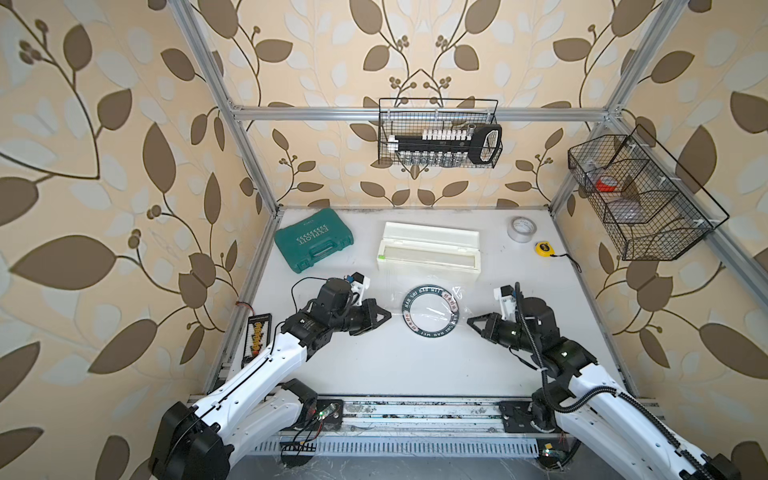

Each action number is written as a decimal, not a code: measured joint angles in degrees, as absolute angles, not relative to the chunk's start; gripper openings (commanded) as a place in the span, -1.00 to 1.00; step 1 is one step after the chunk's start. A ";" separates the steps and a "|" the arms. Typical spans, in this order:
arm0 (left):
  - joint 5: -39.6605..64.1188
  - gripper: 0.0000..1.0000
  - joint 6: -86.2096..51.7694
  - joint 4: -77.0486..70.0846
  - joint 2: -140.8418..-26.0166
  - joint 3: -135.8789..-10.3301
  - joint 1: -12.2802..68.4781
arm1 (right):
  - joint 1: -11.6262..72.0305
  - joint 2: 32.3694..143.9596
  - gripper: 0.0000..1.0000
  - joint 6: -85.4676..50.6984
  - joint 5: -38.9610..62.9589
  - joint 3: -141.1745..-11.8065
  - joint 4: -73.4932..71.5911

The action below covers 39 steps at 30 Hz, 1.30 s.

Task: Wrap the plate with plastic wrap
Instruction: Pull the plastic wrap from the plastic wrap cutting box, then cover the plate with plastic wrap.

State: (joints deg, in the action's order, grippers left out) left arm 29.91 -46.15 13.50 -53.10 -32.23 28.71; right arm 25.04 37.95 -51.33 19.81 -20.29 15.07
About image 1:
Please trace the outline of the white plate dark green rim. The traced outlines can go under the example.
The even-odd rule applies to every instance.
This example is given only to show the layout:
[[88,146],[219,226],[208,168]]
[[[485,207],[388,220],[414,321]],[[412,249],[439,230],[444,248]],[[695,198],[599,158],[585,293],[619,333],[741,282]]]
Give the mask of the white plate dark green rim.
[[460,307],[454,294],[434,284],[410,290],[403,299],[401,312],[406,326],[424,338],[448,335],[460,319]]

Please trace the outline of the white plastic wrap dispenser box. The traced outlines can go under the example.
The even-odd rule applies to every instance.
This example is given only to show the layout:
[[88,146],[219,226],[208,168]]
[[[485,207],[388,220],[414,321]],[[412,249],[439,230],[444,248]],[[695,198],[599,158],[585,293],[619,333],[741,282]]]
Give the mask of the white plastic wrap dispenser box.
[[386,222],[376,262],[380,270],[413,268],[478,277],[482,271],[480,233]]

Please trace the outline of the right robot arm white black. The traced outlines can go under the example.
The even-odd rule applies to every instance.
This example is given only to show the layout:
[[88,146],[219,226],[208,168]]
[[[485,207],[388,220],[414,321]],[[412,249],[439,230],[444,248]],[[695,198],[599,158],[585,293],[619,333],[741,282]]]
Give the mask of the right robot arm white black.
[[596,357],[560,334],[541,299],[503,296],[499,313],[471,317],[472,330],[539,373],[541,386],[523,418],[540,431],[559,429],[626,479],[738,479],[726,456],[685,440],[626,391]]

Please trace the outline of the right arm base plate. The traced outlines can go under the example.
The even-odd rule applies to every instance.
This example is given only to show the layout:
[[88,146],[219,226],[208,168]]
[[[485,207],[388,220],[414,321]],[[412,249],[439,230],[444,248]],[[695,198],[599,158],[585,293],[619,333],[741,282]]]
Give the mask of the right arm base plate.
[[555,412],[546,404],[533,400],[507,400],[497,404],[503,429],[510,434],[555,434],[562,430]]

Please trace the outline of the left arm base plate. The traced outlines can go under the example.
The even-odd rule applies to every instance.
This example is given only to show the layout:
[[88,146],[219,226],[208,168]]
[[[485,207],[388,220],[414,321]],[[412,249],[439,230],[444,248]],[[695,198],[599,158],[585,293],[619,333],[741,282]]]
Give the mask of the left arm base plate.
[[324,431],[339,431],[344,416],[345,402],[340,398],[320,398],[304,406],[296,422],[288,427],[289,431],[299,431],[315,423],[322,423]]

